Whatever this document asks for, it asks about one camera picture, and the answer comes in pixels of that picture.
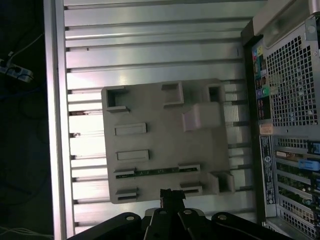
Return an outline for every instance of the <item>rectangular slot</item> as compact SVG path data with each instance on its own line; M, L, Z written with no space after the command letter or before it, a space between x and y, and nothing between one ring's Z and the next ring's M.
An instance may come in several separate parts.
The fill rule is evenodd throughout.
M115 195L119 201L136 200L138 196L137 191L137 188L118 190Z
M198 189L183 190L184 194L198 194Z
M123 136L123 135L131 135L131 134L145 134L147 132L147 124L136 123L136 124L126 124L126 125L118 125L114 128L114 135Z
M115 170L114 175L115 175L115 178L118 178L119 176L123 176L123 175L134 175L135 171L136 171L135 168L120 169L120 170Z
M106 91L106 110L109 113L129 112L129 109L119 104L121 95L126 94L127 90L124 86L108 87Z
M118 196L118 201L136 200L137 196Z
M163 84L161 90L165 92L164 108L182 106L185 103L181 82Z
M190 172L194 172L193 170L196 169L200 172L200 164L193 163L193 164L179 164L178 168L181 172L189 172L189 170L192 170Z
M154 175L165 175L165 174L179 174L179 173L189 173L189 172L199 172L200 165L187 165L185 167L169 167L169 168L159 168L159 169L148 169L148 170L117 170L114 172L116 179L127 179L136 178L144 176L154 176Z
M220 87L212 86L208 88L210 102L220 102Z
M186 195L201 195L202 194L202 185L200 182L191 182L191 183L182 183L180 184L181 190L183 190Z
M209 178L212 181L212 190L216 194L234 193L235 178L227 172L209 172Z
M116 153L117 160L130 161L130 162L141 162L149 160L149 150L138 150L138 151L122 151Z

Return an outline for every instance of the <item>metal panel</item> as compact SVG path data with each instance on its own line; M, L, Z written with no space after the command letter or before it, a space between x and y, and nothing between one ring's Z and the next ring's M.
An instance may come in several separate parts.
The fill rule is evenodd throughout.
M92 69L92 71L67 74L68 89L102 88L104 86L159 83L180 80L201 80L216 78L221 80L238 80L244 76L243 65L236 63L215 64L173 64L145 66L143 68L122 67L111 69Z
M240 30L265 1L167 1L168 5L157 0L54 2L58 46L50 48L50 35L46 35L46 43L48 66L59 70L56 81L51 82L53 74L48 68L49 106L54 106L49 117L55 239L71 237L122 212L143 216L146 209L159 207L159 201L109 202L101 112L101 88L105 86L224 81L229 161L238 191L190 197L186 205L203 210L206 216L214 211L254 210L239 39ZM57 55L58 66L51 66L50 53ZM63 192L57 188L62 183ZM252 212L247 217L254 221Z
M241 58L239 43L122 46L66 53L66 67L88 68L121 65L180 63Z
M64 15L66 27L207 19L232 21L234 19L249 20L252 17L252 12L256 12L262 5L263 3L260 1L247 1L113 8L101 7L66 10Z

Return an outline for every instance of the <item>cable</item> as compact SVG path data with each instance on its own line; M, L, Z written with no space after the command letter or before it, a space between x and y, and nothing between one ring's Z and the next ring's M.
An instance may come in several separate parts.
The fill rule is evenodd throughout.
M47 179L50 175L50 171L46 172L42 183L40 184L39 188L25 201L21 201L21 202L15 202L15 203L0 203L0 207L4 206L4 207L12 207L12 206L17 206L17 205L23 205L28 203L29 201L31 201L32 199L34 199L36 196L38 196L38 194L41 192L41 190L43 189L44 185L47 182Z
M21 41L37 26L38 23L38 18L37 18L37 10L36 10L36 1L33 0L33 24L31 25L30 28L28 28L22 35L21 37L19 37L19 39L17 40L17 42L15 43L14 47L12 48L12 51L9 52L9 54L7 55L7 59L5 59L5 63L9 62L10 57L12 56L12 54L14 54L16 52L16 50L18 49Z
M29 230L27 228L23 228L23 227L8 228L8 227L0 226L0 229L4 230L4 232L0 233L0 236L12 232L12 233L15 233L15 234L20 234L20 235L43 237L43 238L47 238L47 239L54 239L53 235L38 233L38 232L31 231L31 230Z
M40 90L41 90L41 87L36 87L35 89L32 89L30 91L19 92L19 93L16 93L16 94L9 94L9 95L0 95L0 100L8 99L8 98L23 97L25 95L29 95L29 94L32 94L32 93L39 92Z
M29 48L32 44L34 44L36 41L38 41L38 39L40 39L42 36L44 35L44 33L41 33L35 40L33 40L31 43L29 43L27 46L25 46L24 48L20 49L19 51L13 53L10 55L8 61L6 62L6 64L10 65L11 64L11 61L12 59L17 56L18 54L22 53L24 50L26 50L27 48Z
M256 240L262 240L261 238L259 238L259 237L257 237L257 236L253 236L253 235L251 235L250 233L248 233L248 232L246 232L246 231L243 231L243 230L241 230L241 229L238 229L238 228L236 228L236 227L233 227L233 226L228 226L228 225L225 225L225 224L222 224L222 223L220 223L220 222L214 222L215 224L218 224L218 225L220 225L220 226L223 226L223 227L225 227L225 228L229 228L229 229L232 229L232 230L236 230L236 231L238 231L238 232L240 232L240 233L243 233L243 234L246 234L246 235L248 235L248 236L250 236L250 237L252 237L252 238L254 238L254 239L256 239Z

